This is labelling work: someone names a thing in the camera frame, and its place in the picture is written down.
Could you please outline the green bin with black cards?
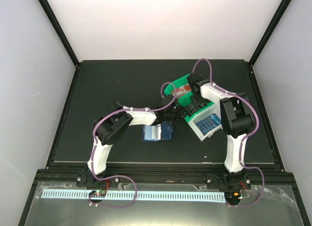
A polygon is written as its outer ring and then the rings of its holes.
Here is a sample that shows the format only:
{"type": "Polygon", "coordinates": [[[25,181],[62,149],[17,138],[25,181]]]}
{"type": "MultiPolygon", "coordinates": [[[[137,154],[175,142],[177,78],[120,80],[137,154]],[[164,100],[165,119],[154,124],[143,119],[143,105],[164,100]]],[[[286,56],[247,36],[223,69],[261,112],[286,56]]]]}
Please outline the green bin with black cards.
{"type": "Polygon", "coordinates": [[[184,119],[189,122],[194,115],[214,105],[214,103],[208,99],[197,99],[192,92],[185,94],[178,99],[180,106],[184,111],[184,119]]]}

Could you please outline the red white card stack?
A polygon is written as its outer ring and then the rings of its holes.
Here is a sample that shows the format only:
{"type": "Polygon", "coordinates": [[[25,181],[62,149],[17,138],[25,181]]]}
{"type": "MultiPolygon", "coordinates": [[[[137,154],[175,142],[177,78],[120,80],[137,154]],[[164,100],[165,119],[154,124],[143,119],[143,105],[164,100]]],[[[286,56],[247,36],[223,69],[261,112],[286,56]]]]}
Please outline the red white card stack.
{"type": "Polygon", "coordinates": [[[191,92],[191,88],[189,84],[185,84],[185,85],[180,86],[179,88],[174,89],[172,91],[172,95],[176,95],[176,97],[179,99],[190,92],[191,92]]]}

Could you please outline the blue card holder wallet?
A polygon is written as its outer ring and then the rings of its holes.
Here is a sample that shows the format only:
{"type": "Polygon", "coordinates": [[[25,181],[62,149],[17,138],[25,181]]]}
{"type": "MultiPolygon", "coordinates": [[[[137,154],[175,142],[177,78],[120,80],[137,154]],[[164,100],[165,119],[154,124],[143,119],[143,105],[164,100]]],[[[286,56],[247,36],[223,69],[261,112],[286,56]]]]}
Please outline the blue card holder wallet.
{"type": "Polygon", "coordinates": [[[172,139],[173,127],[170,122],[163,122],[158,125],[144,125],[142,140],[144,142],[160,142],[172,139]]]}

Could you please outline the white bin with blue cards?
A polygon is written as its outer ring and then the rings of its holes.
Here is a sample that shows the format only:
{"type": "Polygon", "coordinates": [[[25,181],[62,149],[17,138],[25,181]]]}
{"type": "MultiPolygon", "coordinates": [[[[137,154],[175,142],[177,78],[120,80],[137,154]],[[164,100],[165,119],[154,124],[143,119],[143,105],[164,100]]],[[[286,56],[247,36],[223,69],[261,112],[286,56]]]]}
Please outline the white bin with blue cards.
{"type": "Polygon", "coordinates": [[[208,103],[193,115],[186,116],[185,121],[201,141],[222,129],[220,108],[215,103],[208,103]]]}

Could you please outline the green bin with red cards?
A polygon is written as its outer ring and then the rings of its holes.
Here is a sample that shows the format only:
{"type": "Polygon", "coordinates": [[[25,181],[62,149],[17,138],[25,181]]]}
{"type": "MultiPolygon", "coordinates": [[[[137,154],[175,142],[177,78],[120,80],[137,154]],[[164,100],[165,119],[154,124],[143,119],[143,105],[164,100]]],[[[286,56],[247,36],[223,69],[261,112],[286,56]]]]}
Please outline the green bin with red cards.
{"type": "Polygon", "coordinates": [[[165,88],[163,88],[163,94],[169,95],[172,94],[173,96],[176,93],[177,99],[179,101],[179,104],[182,107],[185,107],[192,103],[191,96],[193,95],[191,92],[190,85],[188,83],[187,77],[190,74],[187,74],[175,81],[172,82],[172,84],[175,85],[175,88],[171,84],[166,84],[165,88]]]}

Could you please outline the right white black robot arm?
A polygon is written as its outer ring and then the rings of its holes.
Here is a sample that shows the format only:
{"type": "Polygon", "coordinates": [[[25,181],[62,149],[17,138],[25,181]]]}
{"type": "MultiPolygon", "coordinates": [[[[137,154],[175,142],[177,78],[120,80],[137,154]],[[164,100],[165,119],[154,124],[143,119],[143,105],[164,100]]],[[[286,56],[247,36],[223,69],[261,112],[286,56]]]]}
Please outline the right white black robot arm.
{"type": "Polygon", "coordinates": [[[258,115],[244,93],[236,94],[204,81],[198,73],[190,74],[187,81],[196,99],[210,100],[219,108],[222,129],[227,134],[224,165],[228,172],[222,175],[221,181],[226,188],[234,188],[239,183],[237,173],[246,168],[245,146],[247,138],[259,128],[258,115]]]}

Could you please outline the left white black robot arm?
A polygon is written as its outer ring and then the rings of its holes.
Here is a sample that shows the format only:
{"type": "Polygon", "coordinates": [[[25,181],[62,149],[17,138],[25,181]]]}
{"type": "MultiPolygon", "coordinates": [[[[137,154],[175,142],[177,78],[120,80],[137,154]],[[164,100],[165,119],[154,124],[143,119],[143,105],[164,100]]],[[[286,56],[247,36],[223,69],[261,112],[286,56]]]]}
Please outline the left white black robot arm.
{"type": "Polygon", "coordinates": [[[87,180],[93,186],[104,183],[104,171],[112,146],[123,136],[128,127],[133,125],[159,126],[163,122],[173,122],[182,118],[177,99],[166,103],[163,100],[155,108],[133,108],[116,103],[117,109],[94,125],[93,148],[88,168],[87,180]]]}

